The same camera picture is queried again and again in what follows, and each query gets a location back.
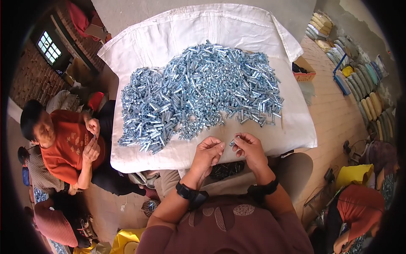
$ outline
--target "orange shirt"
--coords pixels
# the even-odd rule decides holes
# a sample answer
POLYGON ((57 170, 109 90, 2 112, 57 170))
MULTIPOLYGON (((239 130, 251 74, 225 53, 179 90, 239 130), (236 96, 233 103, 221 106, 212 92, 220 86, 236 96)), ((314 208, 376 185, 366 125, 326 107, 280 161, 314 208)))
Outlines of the orange shirt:
MULTIPOLYGON (((56 139, 49 148, 41 148, 44 164, 51 174, 73 185, 77 183, 82 170, 83 149, 93 138, 93 134, 82 123, 80 113, 55 110, 50 116, 56 139)), ((97 144, 100 146, 100 155, 93 161, 92 170, 101 165, 105 156, 105 143, 101 136, 97 144)))
POLYGON ((337 209, 343 222, 351 226, 348 240, 365 234, 378 222, 385 209, 385 200, 379 191, 361 185, 349 185, 340 194, 337 209))

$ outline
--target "white tarp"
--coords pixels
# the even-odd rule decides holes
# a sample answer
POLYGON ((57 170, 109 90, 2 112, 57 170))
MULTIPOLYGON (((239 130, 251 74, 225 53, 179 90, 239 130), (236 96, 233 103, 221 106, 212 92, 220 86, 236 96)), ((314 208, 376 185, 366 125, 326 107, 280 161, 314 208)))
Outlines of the white tarp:
MULTIPOLYGON (((292 61, 302 53, 299 43, 271 13, 240 4, 177 8, 128 27, 98 53, 119 77, 111 165, 123 173, 187 169, 192 163, 196 145, 204 138, 213 135, 229 143, 236 132, 250 132, 260 138, 266 155, 316 147, 314 124, 292 74, 292 61), (119 147, 117 140, 123 133, 121 90, 129 83, 131 73, 140 67, 163 67, 185 48, 205 43, 207 39, 211 43, 268 55, 270 67, 275 69, 276 76, 281 80, 279 89, 285 99, 283 123, 277 118, 276 126, 260 128, 254 121, 240 125, 234 119, 228 119, 226 126, 204 130, 190 142, 173 136, 166 147, 155 155, 139 152, 138 145, 119 147)), ((227 147, 219 163, 237 160, 235 153, 227 147)))

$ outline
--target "short black hair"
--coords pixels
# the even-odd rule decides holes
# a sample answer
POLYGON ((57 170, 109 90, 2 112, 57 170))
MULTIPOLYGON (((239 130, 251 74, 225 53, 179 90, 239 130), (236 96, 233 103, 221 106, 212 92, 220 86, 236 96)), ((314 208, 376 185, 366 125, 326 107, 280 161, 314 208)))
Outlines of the short black hair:
POLYGON ((43 110, 44 107, 37 100, 29 100, 23 107, 20 118, 21 133, 29 141, 37 140, 34 135, 34 126, 41 118, 43 110))
POLYGON ((30 153, 28 152, 27 149, 25 149, 25 147, 20 146, 20 148, 18 149, 18 152, 17 152, 17 156, 18 156, 18 161, 24 165, 25 160, 30 157, 30 153))

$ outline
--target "window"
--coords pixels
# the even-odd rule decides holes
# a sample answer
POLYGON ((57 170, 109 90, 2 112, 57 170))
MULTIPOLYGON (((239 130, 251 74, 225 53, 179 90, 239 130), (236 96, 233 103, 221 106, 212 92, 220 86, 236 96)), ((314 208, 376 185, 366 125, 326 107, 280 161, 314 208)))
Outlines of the window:
POLYGON ((51 65, 53 65, 55 60, 62 54, 55 43, 52 42, 52 39, 48 35, 47 31, 42 34, 37 46, 51 65))

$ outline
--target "striped shirt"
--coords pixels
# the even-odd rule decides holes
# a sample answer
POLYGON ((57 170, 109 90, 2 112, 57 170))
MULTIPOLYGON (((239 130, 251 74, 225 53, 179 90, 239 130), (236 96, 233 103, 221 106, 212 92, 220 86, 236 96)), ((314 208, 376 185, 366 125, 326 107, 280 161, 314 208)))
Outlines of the striped shirt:
POLYGON ((34 207, 34 222, 41 234, 57 243, 77 247, 78 240, 62 211, 49 209, 49 202, 42 201, 34 207))

